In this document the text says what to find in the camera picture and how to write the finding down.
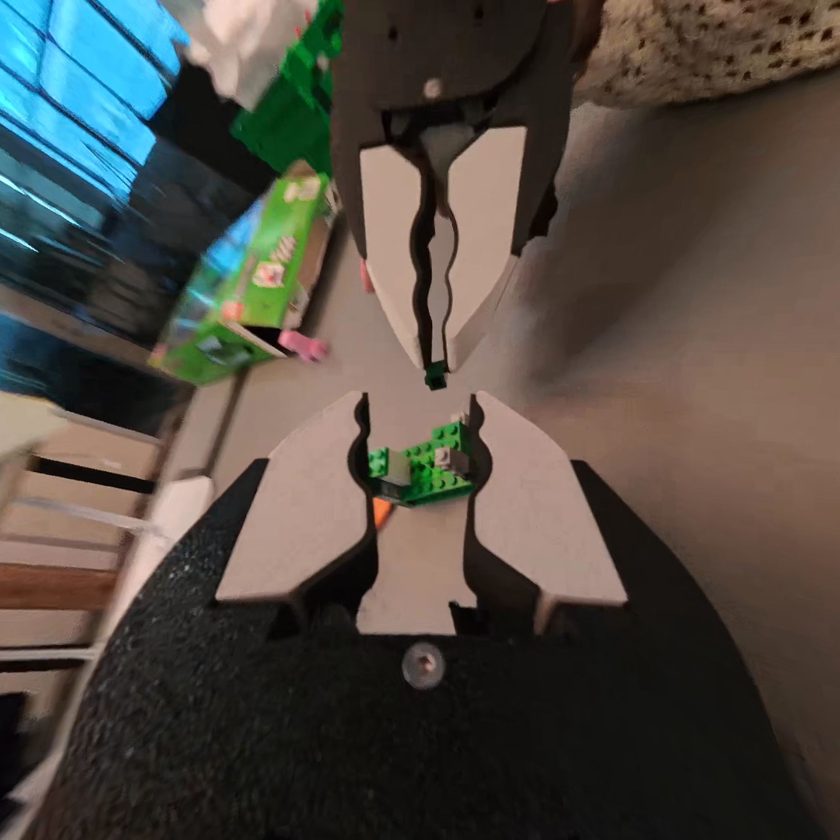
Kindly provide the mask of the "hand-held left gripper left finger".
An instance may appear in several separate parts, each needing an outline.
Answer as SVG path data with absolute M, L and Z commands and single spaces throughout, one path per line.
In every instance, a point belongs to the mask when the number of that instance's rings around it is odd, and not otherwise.
M 379 572 L 370 431 L 369 396 L 348 392 L 272 450 L 217 604 L 278 606 L 293 631 L 360 632 Z

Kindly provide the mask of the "green lego set box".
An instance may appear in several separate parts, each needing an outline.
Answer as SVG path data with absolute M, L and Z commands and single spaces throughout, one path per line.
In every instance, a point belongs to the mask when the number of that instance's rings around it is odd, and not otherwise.
M 278 335 L 304 334 L 340 209 L 332 179 L 293 164 L 197 261 L 150 366 L 204 386 L 295 355 Z

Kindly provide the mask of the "cream crocheted blanket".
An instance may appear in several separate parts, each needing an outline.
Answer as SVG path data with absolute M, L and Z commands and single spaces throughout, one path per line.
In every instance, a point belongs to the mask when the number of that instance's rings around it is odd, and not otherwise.
M 838 1 L 607 1 L 573 107 L 715 100 L 838 61 Z

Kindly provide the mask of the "large green lego build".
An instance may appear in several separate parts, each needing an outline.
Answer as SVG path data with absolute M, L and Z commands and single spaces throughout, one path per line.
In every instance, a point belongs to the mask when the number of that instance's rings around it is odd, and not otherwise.
M 298 161 L 333 178 L 331 62 L 342 47 L 343 2 L 322 1 L 252 109 L 242 108 L 230 132 L 246 149 L 284 175 Z

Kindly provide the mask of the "wooden slatted furniture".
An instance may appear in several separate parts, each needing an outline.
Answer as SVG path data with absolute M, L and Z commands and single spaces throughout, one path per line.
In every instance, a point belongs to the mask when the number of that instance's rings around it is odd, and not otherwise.
M 76 669 L 214 496 L 227 398 L 142 434 L 2 394 L 2 676 Z

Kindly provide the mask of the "window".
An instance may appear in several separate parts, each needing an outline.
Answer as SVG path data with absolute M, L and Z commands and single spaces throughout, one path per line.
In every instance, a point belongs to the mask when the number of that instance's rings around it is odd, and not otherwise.
M 2 275 L 154 254 L 151 121 L 187 42 L 161 2 L 1 2 Z

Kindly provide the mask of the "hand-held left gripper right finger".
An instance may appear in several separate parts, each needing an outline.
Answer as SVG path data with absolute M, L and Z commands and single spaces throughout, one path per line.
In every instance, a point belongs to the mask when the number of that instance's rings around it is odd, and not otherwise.
M 469 438 L 463 572 L 478 608 L 533 635 L 563 606 L 624 608 L 626 587 L 562 447 L 488 392 L 470 397 Z

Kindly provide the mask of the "green and grey lego assembly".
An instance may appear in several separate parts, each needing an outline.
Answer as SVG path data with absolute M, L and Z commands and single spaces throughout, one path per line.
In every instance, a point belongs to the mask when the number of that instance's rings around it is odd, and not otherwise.
M 451 416 L 429 439 L 404 450 L 370 450 L 373 497 L 402 508 L 467 497 L 475 485 L 472 450 L 467 413 Z

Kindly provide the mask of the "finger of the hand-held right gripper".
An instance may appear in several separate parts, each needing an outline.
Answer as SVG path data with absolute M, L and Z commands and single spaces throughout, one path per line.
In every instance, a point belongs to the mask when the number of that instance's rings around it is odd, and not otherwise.
M 448 170 L 448 209 L 455 251 L 447 270 L 450 305 L 444 324 L 450 372 L 467 362 L 487 334 L 518 258 L 512 240 L 527 129 L 488 129 Z
M 397 340 L 414 366 L 427 367 L 415 293 L 424 270 L 424 225 L 434 218 L 432 183 L 391 145 L 360 153 L 364 203 L 364 262 L 375 294 Z

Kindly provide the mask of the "white crumpled plastic bag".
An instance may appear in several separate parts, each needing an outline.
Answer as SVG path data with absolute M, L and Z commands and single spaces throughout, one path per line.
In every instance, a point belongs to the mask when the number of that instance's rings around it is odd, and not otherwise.
M 319 8 L 318 1 L 168 2 L 188 36 L 187 60 L 216 94 L 254 110 Z

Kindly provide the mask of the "pink lego pig figure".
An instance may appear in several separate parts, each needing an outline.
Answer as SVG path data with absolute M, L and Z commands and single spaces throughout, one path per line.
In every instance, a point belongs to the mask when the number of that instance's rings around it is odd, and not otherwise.
M 279 332 L 279 346 L 289 354 L 295 354 L 308 363 L 324 361 L 329 355 L 329 346 L 297 330 L 283 329 Z

